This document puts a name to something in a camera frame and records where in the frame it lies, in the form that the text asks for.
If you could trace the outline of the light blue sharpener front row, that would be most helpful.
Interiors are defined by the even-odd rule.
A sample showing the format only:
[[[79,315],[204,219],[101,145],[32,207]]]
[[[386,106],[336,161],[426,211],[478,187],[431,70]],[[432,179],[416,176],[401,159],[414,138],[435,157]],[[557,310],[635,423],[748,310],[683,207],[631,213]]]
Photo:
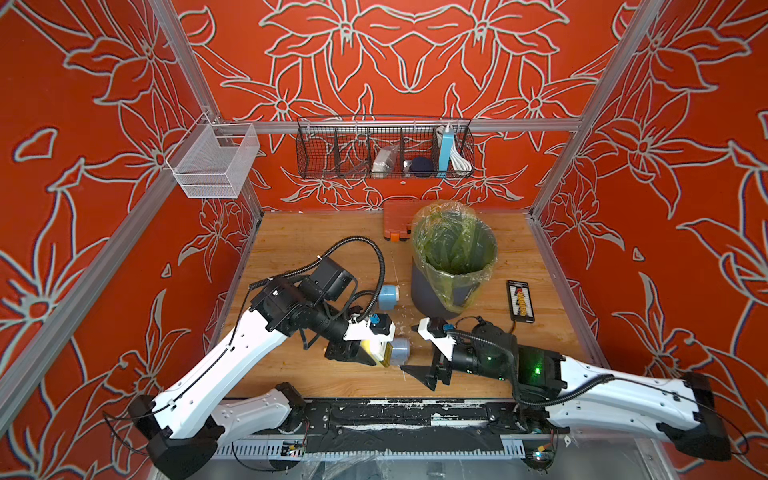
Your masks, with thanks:
[[[395,366],[406,365],[411,354],[410,341],[405,337],[397,337],[393,339],[390,345],[392,347],[390,364]]]

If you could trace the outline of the blue sharpener back row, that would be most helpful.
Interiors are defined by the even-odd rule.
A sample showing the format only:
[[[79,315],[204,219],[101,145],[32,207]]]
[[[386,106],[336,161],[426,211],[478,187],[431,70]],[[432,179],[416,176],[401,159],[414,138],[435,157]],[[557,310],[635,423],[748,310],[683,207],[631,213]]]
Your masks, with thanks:
[[[393,310],[397,306],[399,298],[400,289],[398,285],[383,285],[377,297],[378,309],[381,311]]]

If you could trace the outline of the yellow sharpener back row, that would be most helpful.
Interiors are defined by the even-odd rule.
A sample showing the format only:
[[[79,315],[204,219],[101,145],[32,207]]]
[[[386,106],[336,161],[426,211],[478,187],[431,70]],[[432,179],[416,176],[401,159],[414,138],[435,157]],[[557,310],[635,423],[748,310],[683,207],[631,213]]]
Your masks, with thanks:
[[[362,340],[360,347],[373,362],[374,366],[387,368],[390,366],[392,345],[390,342],[378,340]]]

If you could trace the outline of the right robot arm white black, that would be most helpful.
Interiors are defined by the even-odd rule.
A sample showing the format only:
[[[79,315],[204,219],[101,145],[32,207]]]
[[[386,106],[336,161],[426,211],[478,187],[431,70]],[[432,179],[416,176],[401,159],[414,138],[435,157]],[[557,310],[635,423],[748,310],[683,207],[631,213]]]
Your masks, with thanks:
[[[657,438],[691,457],[728,461],[749,447],[733,446],[732,422],[716,410],[709,380],[642,377],[584,363],[552,350],[521,345],[514,334],[479,318],[463,331],[442,318],[414,326],[431,343],[429,365],[402,371],[428,389],[465,373],[507,382],[522,430],[595,428]]]

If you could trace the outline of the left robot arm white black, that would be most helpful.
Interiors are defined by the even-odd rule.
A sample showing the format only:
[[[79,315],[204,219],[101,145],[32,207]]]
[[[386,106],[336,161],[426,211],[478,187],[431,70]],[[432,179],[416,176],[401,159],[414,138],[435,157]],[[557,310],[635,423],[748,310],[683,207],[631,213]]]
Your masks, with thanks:
[[[379,271],[369,303],[353,307],[354,291],[340,308],[333,303],[356,278],[332,259],[351,243],[373,249]],[[395,327],[374,309],[385,280],[381,249],[364,236],[333,244],[312,263],[250,285],[235,326],[180,380],[161,393],[141,395],[129,405],[125,420],[146,439],[141,454],[168,479],[187,479],[229,443],[250,434],[306,425],[305,402],[282,383],[267,393],[235,403],[227,394],[259,361],[294,333],[312,332],[327,340],[326,358],[367,366],[388,366]]]

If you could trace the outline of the dark grey garbage bin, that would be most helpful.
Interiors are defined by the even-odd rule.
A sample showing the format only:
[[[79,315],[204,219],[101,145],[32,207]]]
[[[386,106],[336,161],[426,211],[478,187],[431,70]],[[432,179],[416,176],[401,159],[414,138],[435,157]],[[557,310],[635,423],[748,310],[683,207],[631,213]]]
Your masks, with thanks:
[[[465,287],[455,287],[451,292],[453,304],[447,308],[426,276],[415,265],[411,269],[411,299],[416,309],[425,317],[453,319],[470,307],[470,297],[480,288],[479,283]]]

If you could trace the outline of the black connector board yellow plugs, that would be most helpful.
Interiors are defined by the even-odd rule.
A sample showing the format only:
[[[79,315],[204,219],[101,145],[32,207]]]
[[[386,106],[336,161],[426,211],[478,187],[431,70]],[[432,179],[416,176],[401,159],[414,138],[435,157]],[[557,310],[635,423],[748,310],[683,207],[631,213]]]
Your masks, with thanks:
[[[529,284],[523,281],[508,280],[506,286],[512,321],[533,324],[535,314]]]

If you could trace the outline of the yellow-green plastic bin liner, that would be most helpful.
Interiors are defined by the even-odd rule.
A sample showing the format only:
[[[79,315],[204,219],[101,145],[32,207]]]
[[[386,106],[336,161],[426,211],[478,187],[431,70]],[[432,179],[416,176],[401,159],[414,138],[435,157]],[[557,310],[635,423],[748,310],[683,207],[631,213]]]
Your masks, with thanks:
[[[413,217],[412,265],[426,276],[442,303],[450,308],[455,287],[490,281],[498,260],[492,229],[470,207],[438,201]],[[470,297],[475,302],[479,289]]]

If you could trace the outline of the orange tool case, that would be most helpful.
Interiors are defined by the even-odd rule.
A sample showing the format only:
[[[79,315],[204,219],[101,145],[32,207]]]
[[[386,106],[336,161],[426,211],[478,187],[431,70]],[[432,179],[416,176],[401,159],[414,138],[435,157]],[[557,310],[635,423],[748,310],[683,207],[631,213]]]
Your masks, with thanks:
[[[407,241],[411,237],[413,217],[429,200],[390,199],[383,204],[383,236],[387,241]]]

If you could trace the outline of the silver packet in basket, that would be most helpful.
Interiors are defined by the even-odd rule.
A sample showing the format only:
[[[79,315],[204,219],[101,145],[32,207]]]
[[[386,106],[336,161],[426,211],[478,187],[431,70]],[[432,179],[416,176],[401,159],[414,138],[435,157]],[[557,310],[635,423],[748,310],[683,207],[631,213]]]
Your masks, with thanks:
[[[387,178],[398,163],[399,152],[400,148],[397,145],[389,145],[381,148],[373,161],[371,178]]]

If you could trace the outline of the dark blue round object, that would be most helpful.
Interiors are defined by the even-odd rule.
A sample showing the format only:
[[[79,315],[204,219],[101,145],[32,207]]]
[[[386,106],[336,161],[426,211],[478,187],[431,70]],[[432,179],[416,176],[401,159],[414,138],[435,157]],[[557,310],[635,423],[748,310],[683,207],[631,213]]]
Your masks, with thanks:
[[[430,158],[416,157],[410,163],[409,173],[416,178],[430,178],[435,173],[435,167]]]

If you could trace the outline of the light blue box in basket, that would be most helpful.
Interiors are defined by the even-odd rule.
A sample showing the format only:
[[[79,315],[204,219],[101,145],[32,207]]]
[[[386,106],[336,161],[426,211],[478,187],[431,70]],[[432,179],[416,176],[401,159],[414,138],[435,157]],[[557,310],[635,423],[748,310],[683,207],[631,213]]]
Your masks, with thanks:
[[[450,166],[451,153],[454,147],[454,133],[451,130],[446,130],[440,136],[439,147],[439,160],[436,176],[438,178],[445,178]]]

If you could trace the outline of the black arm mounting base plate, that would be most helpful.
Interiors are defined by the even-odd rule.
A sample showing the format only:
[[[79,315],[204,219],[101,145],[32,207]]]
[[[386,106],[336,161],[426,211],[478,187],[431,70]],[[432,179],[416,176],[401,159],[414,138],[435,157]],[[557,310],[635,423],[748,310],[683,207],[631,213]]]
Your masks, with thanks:
[[[277,429],[248,440],[281,440],[308,453],[506,453],[552,438],[523,419],[510,399],[311,398],[290,433]]]

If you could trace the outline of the clear plastic wall bin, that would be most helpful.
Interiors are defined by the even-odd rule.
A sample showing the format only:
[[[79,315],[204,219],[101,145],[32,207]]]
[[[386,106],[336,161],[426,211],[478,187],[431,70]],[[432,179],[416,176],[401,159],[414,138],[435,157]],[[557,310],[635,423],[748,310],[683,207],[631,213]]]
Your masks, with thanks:
[[[260,150],[252,125],[198,122],[175,149],[168,165],[188,198],[236,199]]]

